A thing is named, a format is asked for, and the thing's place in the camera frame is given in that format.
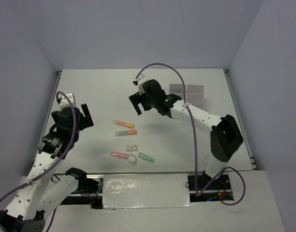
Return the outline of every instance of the white table surface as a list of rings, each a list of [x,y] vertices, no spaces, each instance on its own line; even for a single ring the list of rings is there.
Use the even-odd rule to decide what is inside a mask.
[[[178,69],[185,83],[204,85],[205,110],[225,116],[237,114],[222,69]],[[57,90],[74,93],[77,106],[87,103],[94,127],[80,133],[79,141],[68,153],[57,173],[76,167],[87,173],[159,173],[194,171],[194,140],[191,126],[161,116],[155,109],[138,116],[128,97],[138,91],[132,84],[139,69],[63,70]],[[169,93],[170,84],[180,84],[169,69],[148,69],[144,74],[156,79]],[[56,101],[51,112],[59,110]],[[137,135],[115,137],[115,131],[128,128],[113,124],[113,120],[135,124]],[[48,119],[45,134],[54,121]],[[137,144],[139,151],[155,159],[149,163],[139,159],[136,165],[110,156],[112,151],[125,152],[125,145]],[[204,171],[210,152],[210,139],[197,132],[198,170]],[[252,170],[245,143],[233,155],[229,164],[238,170]]]
[[[88,205],[61,205],[50,232],[285,232],[266,173],[241,174],[246,195],[235,206],[201,202],[183,208],[94,210]],[[238,199],[241,181],[235,173],[229,178]]]

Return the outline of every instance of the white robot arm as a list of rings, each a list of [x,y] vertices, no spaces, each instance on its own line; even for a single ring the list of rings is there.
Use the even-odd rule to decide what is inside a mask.
[[[89,110],[82,104],[84,114],[76,106],[75,96],[66,95],[72,103],[76,116],[76,132],[74,142],[79,139],[79,131],[92,127]],[[45,135],[38,148],[38,154],[32,169],[27,176],[27,186],[20,189],[5,210],[0,210],[0,228],[7,232],[41,232],[48,216],[72,192],[80,191],[86,181],[86,172],[70,168],[62,179],[44,194],[51,177],[61,165],[61,160],[53,169],[49,170],[62,156],[71,143],[73,133],[73,112],[65,97],[58,99],[60,111],[52,112],[55,124]],[[41,178],[32,181],[40,174]]]
[[[243,143],[241,132],[232,116],[213,115],[188,103],[185,104],[179,96],[167,95],[156,80],[149,80],[143,75],[136,78],[133,83],[139,86],[139,91],[129,99],[138,115],[141,114],[138,107],[141,104],[144,111],[155,108],[163,116],[191,124],[186,107],[192,112],[195,127],[209,136],[211,141],[213,157],[203,173],[206,182],[226,166],[231,156]]]

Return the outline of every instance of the white wall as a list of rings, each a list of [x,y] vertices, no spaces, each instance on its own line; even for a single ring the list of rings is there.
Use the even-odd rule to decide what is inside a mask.
[[[288,232],[296,232],[296,0],[265,0],[229,80]]]
[[[228,68],[263,0],[16,0],[56,70]]]
[[[31,168],[55,80],[16,4],[0,0],[0,197]]]

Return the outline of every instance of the orange test tube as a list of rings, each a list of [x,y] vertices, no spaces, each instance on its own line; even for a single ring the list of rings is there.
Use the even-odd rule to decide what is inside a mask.
[[[123,121],[119,121],[119,120],[114,120],[113,123],[115,125],[119,125],[119,126],[122,126],[122,127],[127,127],[127,128],[131,128],[131,129],[134,128],[134,124],[129,123],[129,122],[123,122]]]

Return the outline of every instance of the purple cable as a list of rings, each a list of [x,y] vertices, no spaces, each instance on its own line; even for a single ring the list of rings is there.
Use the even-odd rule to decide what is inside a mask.
[[[137,74],[137,76],[135,77],[135,79],[137,79],[140,74],[147,68],[149,68],[150,66],[153,66],[153,65],[161,65],[161,66],[165,66],[171,70],[173,70],[180,78],[181,82],[182,82],[182,86],[183,86],[183,101],[184,103],[186,103],[186,90],[185,90],[185,83],[184,83],[184,80],[182,78],[182,76],[180,75],[180,73],[175,70],[173,67],[171,67],[170,65],[167,65],[167,64],[163,64],[163,63],[152,63],[152,64],[148,64],[147,66],[143,67],[143,69],[140,70],[140,72]],[[197,153],[197,135],[196,135],[196,127],[195,127],[195,122],[194,122],[194,118],[193,118],[193,115],[192,115],[192,112],[191,110],[188,108],[188,106],[186,106],[187,108],[187,111],[190,115],[190,118],[191,118],[191,123],[192,123],[192,128],[193,128],[193,137],[194,137],[194,154],[195,154],[195,173],[194,173],[194,176],[195,176],[195,183],[198,182],[198,153]],[[195,192],[196,192],[196,195],[198,194],[198,185],[196,184],[195,185]]]
[[[70,108],[71,108],[71,112],[72,112],[72,118],[73,118],[73,128],[77,128],[77,124],[76,124],[76,113],[75,113],[74,106],[72,105],[71,101],[66,96],[66,94],[63,93],[63,92],[61,92],[61,91],[58,91],[56,93],[56,100],[57,101],[58,101],[59,94],[61,94],[63,97],[65,97],[65,99],[70,104]],[[72,130],[72,134],[71,134],[71,138],[70,138],[70,143],[68,144],[67,148],[65,149],[65,151],[63,152],[63,154],[60,156],[60,158],[50,168],[48,168],[45,172],[43,172],[43,173],[39,174],[37,177],[31,179],[32,181],[37,181],[38,179],[40,179],[41,177],[43,177],[44,175],[46,175],[48,172],[50,172],[54,167],[56,167],[58,163],[60,163],[60,161],[67,155],[67,153],[69,152],[70,148],[74,144],[75,134],[76,134],[76,130]],[[19,189],[25,188],[26,186],[28,186],[28,184],[27,183],[24,183],[24,184],[22,184],[22,185],[20,185],[20,186],[18,186],[16,188],[14,188],[13,190],[9,191],[8,193],[6,193],[4,196],[2,196],[0,198],[0,203],[2,201],[4,201],[4,199],[7,198],[9,195],[13,194],[14,192],[18,191]]]
[[[50,227],[51,227],[51,225],[52,225],[52,223],[53,223],[53,219],[55,219],[55,215],[56,215],[56,208],[55,208],[54,211],[53,211],[53,214],[52,214],[52,217],[51,217],[51,220],[50,220],[50,223],[49,223],[49,226],[48,226],[46,232],[49,232]]]

